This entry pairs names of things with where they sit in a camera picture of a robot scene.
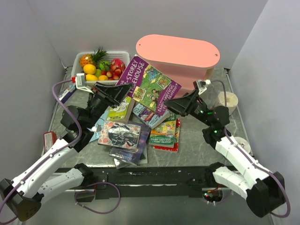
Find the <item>light blue 143-storey treehouse book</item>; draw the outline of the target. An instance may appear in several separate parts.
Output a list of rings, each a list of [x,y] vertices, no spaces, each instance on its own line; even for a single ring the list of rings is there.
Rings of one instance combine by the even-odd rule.
[[[140,103],[133,108],[132,113],[151,129],[160,125],[170,116],[168,110],[166,110],[162,116],[159,116]]]

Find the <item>purple 117-storey treehouse book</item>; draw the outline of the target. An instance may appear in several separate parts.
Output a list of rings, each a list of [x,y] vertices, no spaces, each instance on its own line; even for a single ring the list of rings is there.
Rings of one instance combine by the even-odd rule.
[[[127,94],[157,115],[167,110],[166,100],[173,99],[181,85],[164,75],[139,56],[134,56],[122,73],[117,85],[132,83]]]

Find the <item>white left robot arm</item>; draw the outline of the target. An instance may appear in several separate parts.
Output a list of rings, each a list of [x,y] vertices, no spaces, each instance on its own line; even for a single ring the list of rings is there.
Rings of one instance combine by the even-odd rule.
[[[3,179],[0,182],[3,199],[0,206],[7,205],[16,219],[22,222],[33,217],[47,200],[65,190],[92,185],[93,172],[84,164],[74,166],[65,175],[55,179],[50,180],[49,177],[90,142],[94,135],[91,128],[108,107],[120,105],[133,84],[107,86],[95,83],[87,89],[90,97],[86,108],[74,105],[66,107],[56,95],[56,87],[56,84],[53,85],[52,94],[64,109],[60,123],[65,127],[65,132],[30,168],[12,180]]]

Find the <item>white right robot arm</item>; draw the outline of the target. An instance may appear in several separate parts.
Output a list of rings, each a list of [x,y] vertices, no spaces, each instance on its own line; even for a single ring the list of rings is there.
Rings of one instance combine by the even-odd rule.
[[[167,100],[165,105],[175,114],[192,115],[206,124],[207,128],[202,131],[206,143],[237,169],[238,172],[235,173],[221,163],[210,165],[205,174],[208,186],[220,184],[230,188],[244,198],[251,211],[260,218],[272,214],[283,204],[287,205],[287,212],[280,215],[280,218],[289,216],[291,206],[285,191],[284,177],[263,167],[231,136],[226,129],[226,125],[230,123],[227,107],[221,105],[208,109],[197,90],[183,97]]]

